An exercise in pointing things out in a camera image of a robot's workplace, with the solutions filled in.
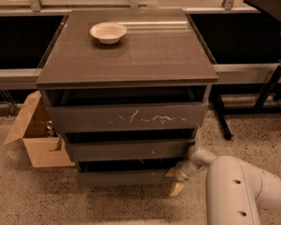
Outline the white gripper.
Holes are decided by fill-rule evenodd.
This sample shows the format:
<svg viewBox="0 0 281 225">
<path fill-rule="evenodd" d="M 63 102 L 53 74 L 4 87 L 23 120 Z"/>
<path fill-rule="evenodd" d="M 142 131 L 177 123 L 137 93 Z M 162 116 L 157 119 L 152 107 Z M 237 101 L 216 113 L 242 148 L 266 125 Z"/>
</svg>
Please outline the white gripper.
<svg viewBox="0 0 281 225">
<path fill-rule="evenodd" d="M 174 169 L 170 168 L 166 173 L 166 177 L 174 177 L 177 181 L 174 181 L 171 186 L 170 196 L 176 197 L 185 187 L 185 181 L 188 181 L 193 173 L 198 173 L 202 167 L 194 164 L 190 160 L 183 160 L 179 162 Z"/>
</svg>

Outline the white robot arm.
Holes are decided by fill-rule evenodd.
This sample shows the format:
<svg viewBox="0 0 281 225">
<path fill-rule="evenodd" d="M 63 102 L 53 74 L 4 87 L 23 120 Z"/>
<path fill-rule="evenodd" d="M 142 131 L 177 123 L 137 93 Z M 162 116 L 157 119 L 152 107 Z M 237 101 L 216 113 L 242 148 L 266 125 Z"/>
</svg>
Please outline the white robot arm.
<svg viewBox="0 0 281 225">
<path fill-rule="evenodd" d="M 207 225 L 260 225 L 259 210 L 281 207 L 281 179 L 237 157 L 216 156 L 191 146 L 186 158 L 166 172 L 177 196 L 192 174 L 206 170 Z"/>
</svg>

